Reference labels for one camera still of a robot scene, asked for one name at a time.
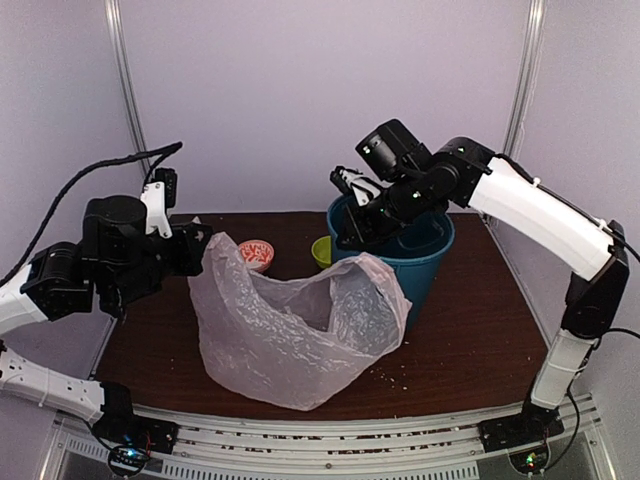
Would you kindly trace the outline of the blue plastic trash bin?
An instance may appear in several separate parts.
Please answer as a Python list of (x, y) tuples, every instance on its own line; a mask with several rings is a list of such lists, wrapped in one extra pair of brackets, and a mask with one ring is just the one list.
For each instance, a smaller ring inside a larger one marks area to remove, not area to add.
[(418, 321), (440, 264), (455, 239), (455, 227), (446, 214), (425, 213), (398, 237), (365, 251), (394, 270), (405, 297), (412, 303), (406, 331)]

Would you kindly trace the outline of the pink plastic trash bag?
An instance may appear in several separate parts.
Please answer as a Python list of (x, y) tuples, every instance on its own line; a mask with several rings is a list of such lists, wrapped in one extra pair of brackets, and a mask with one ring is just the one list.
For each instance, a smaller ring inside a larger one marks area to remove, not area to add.
[(202, 264), (188, 283), (205, 371), (247, 398), (313, 410), (403, 341), (412, 304), (368, 253), (281, 281), (249, 270), (219, 233)]

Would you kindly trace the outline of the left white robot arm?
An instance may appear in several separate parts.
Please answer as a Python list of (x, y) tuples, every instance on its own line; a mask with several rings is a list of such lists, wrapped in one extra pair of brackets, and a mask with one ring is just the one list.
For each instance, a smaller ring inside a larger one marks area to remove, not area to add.
[[(148, 227), (147, 214), (143, 201), (131, 196), (90, 200), (79, 243), (59, 242), (38, 252), (2, 285), (2, 333), (93, 308), (122, 319), (131, 303), (159, 292), (165, 278), (199, 275), (212, 228), (191, 221), (161, 231)], [(123, 444), (143, 436), (143, 421), (122, 385), (70, 377), (3, 347), (1, 387), (105, 426)]]

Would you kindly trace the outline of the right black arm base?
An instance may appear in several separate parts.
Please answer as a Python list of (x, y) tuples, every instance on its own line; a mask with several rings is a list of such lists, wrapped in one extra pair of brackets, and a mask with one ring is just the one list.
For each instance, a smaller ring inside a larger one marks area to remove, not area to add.
[(541, 474), (550, 464), (548, 441), (565, 431), (558, 408), (546, 409), (526, 400), (517, 414), (478, 424), (485, 453), (507, 450), (511, 466), (520, 474)]

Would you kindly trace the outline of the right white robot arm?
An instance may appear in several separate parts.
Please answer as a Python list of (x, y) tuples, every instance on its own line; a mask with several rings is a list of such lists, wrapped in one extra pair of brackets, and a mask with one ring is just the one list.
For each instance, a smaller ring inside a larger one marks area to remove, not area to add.
[(369, 250), (420, 215), (456, 204), (506, 223), (570, 267), (559, 330), (531, 386), (529, 406), (512, 423), (519, 440), (535, 440), (616, 316), (629, 278), (621, 226), (579, 212), (509, 157), (467, 137), (430, 153), (415, 139), (374, 133), (357, 151), (377, 178), (344, 166), (331, 172), (331, 182), (351, 198), (341, 248)]

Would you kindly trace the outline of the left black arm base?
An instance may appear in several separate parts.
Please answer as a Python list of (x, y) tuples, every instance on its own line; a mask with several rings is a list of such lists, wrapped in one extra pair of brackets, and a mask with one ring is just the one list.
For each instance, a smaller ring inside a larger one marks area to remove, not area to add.
[(104, 396), (101, 416), (87, 426), (107, 450), (107, 466), (113, 474), (130, 478), (142, 472), (152, 453), (173, 452), (177, 423), (135, 414), (130, 391), (123, 385), (100, 382), (99, 386)]

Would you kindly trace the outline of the green plastic bowl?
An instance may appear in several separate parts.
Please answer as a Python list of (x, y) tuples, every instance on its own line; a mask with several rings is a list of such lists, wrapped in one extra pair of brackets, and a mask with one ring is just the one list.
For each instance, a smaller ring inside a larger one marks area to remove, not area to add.
[(320, 269), (327, 269), (332, 265), (332, 238), (329, 235), (316, 239), (311, 246), (311, 254)]

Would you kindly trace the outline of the red patterned white bowl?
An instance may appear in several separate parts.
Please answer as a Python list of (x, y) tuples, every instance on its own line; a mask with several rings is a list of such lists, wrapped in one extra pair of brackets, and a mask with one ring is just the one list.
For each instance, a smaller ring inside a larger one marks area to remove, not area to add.
[(247, 240), (239, 244), (238, 249), (245, 265), (258, 273), (267, 271), (275, 257), (274, 247), (264, 240)]

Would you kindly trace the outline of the aluminium front rail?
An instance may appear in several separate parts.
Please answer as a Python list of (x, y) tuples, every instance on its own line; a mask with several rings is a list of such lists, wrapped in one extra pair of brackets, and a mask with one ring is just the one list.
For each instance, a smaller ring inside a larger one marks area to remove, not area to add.
[[(590, 395), (576, 395), (580, 430), (550, 471), (514, 465), (544, 444), (487, 452), (481, 421), (518, 413), (519, 404), (452, 414), (363, 421), (268, 421), (137, 412), (178, 424), (173, 453), (133, 479), (620, 479)], [(59, 414), (36, 479), (118, 479), (108, 452), (75, 419)]]

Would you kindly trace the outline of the right aluminium frame post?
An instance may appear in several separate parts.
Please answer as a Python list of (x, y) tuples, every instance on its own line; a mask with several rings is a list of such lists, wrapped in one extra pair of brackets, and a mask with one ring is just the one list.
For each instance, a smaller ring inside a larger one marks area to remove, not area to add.
[(529, 2), (518, 79), (503, 143), (503, 152), (511, 158), (518, 155), (524, 136), (526, 112), (534, 95), (546, 5), (545, 0), (531, 0)]

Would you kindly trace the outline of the aluminium frame post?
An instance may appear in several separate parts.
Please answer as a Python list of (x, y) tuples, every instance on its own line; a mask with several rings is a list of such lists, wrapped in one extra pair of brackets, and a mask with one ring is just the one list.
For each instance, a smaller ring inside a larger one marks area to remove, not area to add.
[(529, 2), (518, 79), (503, 143), (503, 152), (511, 158), (518, 155), (524, 136), (526, 112), (534, 95), (546, 5), (545, 0), (531, 0)]
[(131, 140), (136, 151), (144, 151), (147, 146), (128, 61), (121, 5), (118, 0), (106, 0), (104, 6)]

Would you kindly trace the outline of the left aluminium frame post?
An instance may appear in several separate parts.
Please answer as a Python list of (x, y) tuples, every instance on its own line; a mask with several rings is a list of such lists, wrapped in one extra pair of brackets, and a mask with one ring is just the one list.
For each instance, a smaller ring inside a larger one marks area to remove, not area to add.
[(136, 151), (144, 151), (147, 146), (128, 61), (121, 5), (118, 0), (106, 0), (104, 6), (131, 140)]

